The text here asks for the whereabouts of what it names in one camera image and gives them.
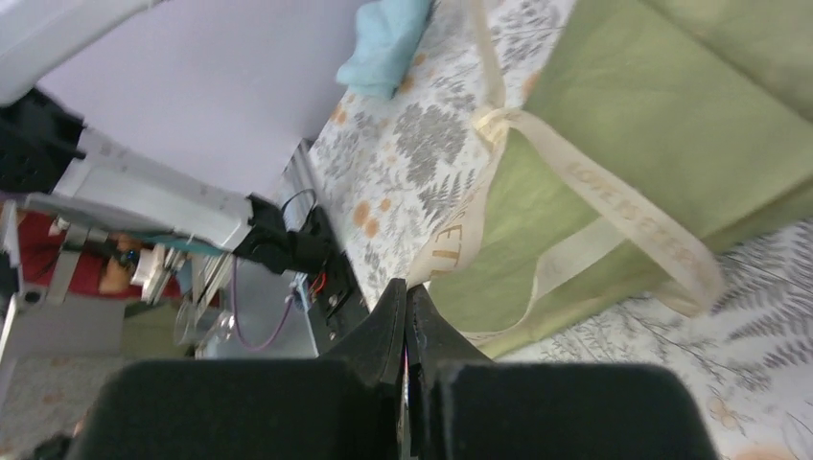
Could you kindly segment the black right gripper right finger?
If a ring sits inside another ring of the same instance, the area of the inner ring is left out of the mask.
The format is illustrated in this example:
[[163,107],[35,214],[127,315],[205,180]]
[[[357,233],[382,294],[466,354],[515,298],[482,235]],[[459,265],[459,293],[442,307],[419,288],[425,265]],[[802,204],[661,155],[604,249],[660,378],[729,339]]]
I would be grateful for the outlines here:
[[420,459],[713,459],[696,402],[643,363],[496,363],[406,296],[410,450]]

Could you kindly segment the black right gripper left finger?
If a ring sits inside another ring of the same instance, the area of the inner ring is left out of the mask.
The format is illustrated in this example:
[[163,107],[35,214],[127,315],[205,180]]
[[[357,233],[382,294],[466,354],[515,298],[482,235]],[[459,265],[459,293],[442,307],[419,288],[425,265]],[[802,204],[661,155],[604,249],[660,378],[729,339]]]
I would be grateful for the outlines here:
[[72,459],[397,459],[407,284],[315,358],[145,360],[102,389]]

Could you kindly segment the cream ribbon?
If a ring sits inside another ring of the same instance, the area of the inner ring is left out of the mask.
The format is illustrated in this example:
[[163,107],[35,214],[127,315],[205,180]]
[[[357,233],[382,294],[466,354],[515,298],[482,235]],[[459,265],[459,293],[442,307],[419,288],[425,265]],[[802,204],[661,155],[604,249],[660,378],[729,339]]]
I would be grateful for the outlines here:
[[647,290],[692,316],[713,307],[725,279],[708,248],[634,187],[527,108],[505,82],[483,5],[469,5],[487,86],[472,129],[489,161],[413,260],[406,284],[461,295],[481,281],[494,300],[444,317],[486,320],[462,335],[501,355]]

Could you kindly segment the olive green wrapping paper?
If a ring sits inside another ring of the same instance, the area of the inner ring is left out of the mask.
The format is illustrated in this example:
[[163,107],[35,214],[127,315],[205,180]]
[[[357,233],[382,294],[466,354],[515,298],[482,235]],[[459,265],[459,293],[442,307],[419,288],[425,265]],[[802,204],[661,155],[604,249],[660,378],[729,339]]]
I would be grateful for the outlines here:
[[[812,213],[808,1],[579,1],[521,107],[714,258]],[[444,316],[496,292],[430,295]]]

